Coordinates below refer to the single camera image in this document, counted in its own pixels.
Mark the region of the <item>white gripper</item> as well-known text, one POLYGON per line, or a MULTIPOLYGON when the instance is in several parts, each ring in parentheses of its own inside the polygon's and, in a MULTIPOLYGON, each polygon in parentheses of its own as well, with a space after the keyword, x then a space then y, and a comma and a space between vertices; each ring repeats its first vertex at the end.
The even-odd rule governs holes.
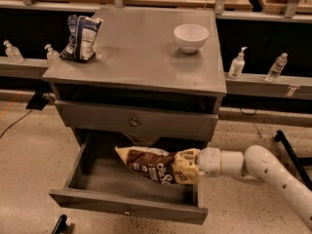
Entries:
POLYGON ((206 147, 197 155, 199 174, 206 177, 220 176, 221 152, 218 148, 206 147))

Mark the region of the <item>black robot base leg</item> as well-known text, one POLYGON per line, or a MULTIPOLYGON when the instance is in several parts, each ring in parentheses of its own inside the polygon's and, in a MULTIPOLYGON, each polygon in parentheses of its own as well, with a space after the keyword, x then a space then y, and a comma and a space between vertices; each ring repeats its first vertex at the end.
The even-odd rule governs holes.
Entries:
POLYGON ((312 179, 308 175, 308 173, 305 171, 305 166, 311 166, 312 165, 312 158, 311 157, 303 157, 298 158, 295 152, 293 151, 292 146, 290 145, 289 141, 287 140, 286 136, 281 130, 278 130, 276 135, 274 136, 274 139, 277 142, 281 142, 286 149, 289 157, 292 160, 292 163, 299 174, 300 178, 302 179, 303 183, 312 190, 312 179))

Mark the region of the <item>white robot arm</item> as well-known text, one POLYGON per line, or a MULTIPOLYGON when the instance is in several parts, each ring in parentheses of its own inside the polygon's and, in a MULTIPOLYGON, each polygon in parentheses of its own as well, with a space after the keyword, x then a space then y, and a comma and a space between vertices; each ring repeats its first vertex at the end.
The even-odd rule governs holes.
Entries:
POLYGON ((268 149, 252 145, 242 153, 206 147, 197 154, 196 164, 200 173, 207 177, 231 176, 243 182, 268 183, 312 231, 312 191, 268 149))

